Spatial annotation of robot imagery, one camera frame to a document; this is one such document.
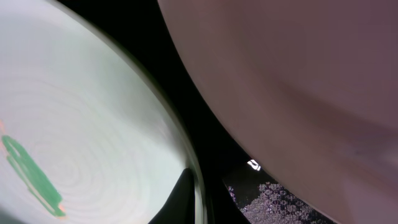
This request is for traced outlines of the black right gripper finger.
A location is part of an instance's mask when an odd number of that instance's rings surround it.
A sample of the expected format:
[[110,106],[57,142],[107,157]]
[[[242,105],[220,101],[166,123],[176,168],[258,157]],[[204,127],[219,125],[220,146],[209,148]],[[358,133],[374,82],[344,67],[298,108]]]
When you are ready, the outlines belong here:
[[192,171],[181,173],[167,201],[149,224],[194,224],[195,181]]

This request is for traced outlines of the mint plate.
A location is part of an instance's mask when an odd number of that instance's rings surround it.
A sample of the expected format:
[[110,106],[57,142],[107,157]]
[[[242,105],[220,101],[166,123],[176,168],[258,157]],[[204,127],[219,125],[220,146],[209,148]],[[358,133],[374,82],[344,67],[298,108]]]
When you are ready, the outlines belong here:
[[1,222],[149,223],[184,169],[175,113],[133,58],[56,1],[1,2]]

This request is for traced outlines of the white plate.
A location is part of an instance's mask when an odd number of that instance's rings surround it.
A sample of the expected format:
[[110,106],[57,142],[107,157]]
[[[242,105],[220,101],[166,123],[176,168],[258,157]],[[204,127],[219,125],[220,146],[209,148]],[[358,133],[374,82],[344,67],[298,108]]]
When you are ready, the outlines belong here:
[[396,0],[164,0],[212,112],[338,223],[397,222]]

